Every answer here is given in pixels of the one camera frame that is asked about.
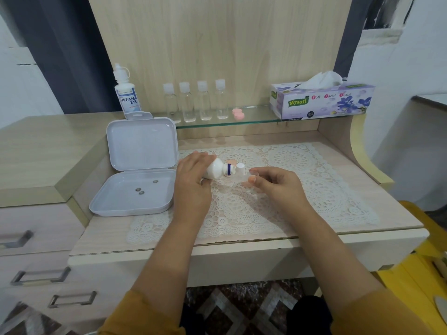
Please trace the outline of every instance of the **forearm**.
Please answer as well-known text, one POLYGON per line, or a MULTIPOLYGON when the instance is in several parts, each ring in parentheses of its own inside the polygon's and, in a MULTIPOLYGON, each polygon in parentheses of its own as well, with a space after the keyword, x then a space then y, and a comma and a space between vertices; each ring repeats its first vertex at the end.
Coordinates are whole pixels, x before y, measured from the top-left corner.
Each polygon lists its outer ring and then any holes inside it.
POLYGON ((179 324, 194 241, 201 224, 174 218, 138 276, 132 290, 179 324))
POLYGON ((310 206, 292 224, 333 314, 363 295, 383 288, 310 206))

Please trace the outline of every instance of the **lace doily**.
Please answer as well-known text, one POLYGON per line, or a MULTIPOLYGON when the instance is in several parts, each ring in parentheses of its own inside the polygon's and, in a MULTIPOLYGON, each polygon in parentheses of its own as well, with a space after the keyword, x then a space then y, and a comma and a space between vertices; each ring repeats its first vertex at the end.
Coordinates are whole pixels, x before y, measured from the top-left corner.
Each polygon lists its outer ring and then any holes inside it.
MULTIPOLYGON (((222 160, 236 159, 248 168, 274 166, 294 171, 299 175, 313 208, 333 228, 379 222, 377 214, 362 202, 310 143, 199 151, 214 153, 222 160)), ((182 151, 180 158, 192 152, 182 151)), ((228 178, 213 181, 211 191, 211 207, 198 238, 291 230, 265 194, 256 193, 228 178)), ((127 242, 158 241, 168 227, 172 213, 170 208, 161 214, 135 216, 127 242)))

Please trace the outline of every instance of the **drawer handle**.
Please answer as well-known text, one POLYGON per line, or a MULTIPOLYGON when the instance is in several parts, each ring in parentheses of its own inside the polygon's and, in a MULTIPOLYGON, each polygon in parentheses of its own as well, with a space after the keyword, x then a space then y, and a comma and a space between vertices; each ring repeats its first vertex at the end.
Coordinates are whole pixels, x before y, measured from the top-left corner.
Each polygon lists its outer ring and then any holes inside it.
POLYGON ((29 271, 28 273, 26 271, 19 270, 19 272, 14 276, 13 280, 11 281, 11 285, 46 285, 48 283, 64 282, 70 271, 71 271, 70 267, 65 267, 64 270, 62 270, 62 273, 60 274, 59 277, 20 281, 21 278, 25 276, 25 274, 42 274, 46 272, 54 272, 54 270, 29 271))
POLYGON ((34 234, 32 231, 25 231, 25 233, 20 236, 17 241, 0 243, 0 249, 23 247, 25 246, 25 243, 28 242, 31 237, 33 237, 33 235, 34 234))
POLYGON ((95 299, 97 295, 97 292, 92 291, 91 294, 75 294, 75 295, 53 295, 53 297, 50 300, 50 303, 48 304, 48 308, 59 308, 59 307, 63 307, 65 305, 91 305, 93 304, 93 300, 95 299), (87 301, 78 301, 78 302, 67 302, 67 303, 57 303, 56 301, 58 298, 77 298, 77 297, 81 297, 81 296, 88 296, 90 295, 90 297, 88 298, 87 301))

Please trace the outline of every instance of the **glass shelf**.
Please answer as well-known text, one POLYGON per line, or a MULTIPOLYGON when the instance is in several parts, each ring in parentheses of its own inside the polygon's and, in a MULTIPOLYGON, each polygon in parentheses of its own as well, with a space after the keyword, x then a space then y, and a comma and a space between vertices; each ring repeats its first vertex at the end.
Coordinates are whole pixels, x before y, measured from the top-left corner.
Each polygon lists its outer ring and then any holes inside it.
MULTIPOLYGON (((218 119, 216 113, 213 113, 213 118, 208 121, 202 121, 199 117, 199 113, 196 112, 196 121, 186 123, 184 121, 176 123, 177 129, 183 128, 200 128, 200 127, 215 127, 215 126, 226 126, 235 124, 252 124, 252 123, 267 123, 267 122, 280 122, 281 120, 273 113, 269 106, 258 106, 258 107, 243 107, 242 111, 245 117, 242 120, 236 120, 231 112, 229 111, 229 116, 227 119, 218 119)), ((165 112, 152 113, 154 117, 166 117, 165 112)))

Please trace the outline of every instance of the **tissue box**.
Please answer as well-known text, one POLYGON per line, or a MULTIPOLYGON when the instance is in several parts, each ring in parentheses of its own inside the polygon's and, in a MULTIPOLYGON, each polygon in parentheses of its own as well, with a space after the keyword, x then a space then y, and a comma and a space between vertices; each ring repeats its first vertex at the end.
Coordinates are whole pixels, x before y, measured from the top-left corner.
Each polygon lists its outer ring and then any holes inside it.
POLYGON ((344 82, 326 89, 297 89, 300 84, 271 86, 270 109, 283 121, 363 114, 375 88, 344 82))

